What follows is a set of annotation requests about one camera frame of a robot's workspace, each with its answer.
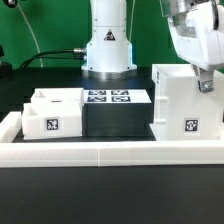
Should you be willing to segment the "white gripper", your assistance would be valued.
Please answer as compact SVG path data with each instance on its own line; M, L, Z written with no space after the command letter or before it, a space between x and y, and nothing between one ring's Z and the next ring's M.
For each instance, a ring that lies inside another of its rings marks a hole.
M224 3L159 0L179 58L192 64L202 93L214 90L212 70L224 68Z

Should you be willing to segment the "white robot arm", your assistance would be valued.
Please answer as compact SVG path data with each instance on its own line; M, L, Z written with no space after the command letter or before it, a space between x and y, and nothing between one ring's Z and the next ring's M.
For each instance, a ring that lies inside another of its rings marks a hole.
M159 0L174 49L199 77L202 92L213 90L213 74L224 68L224 5L220 0ZM86 46L88 76L117 79L135 70L126 37L126 0L90 0L92 38Z

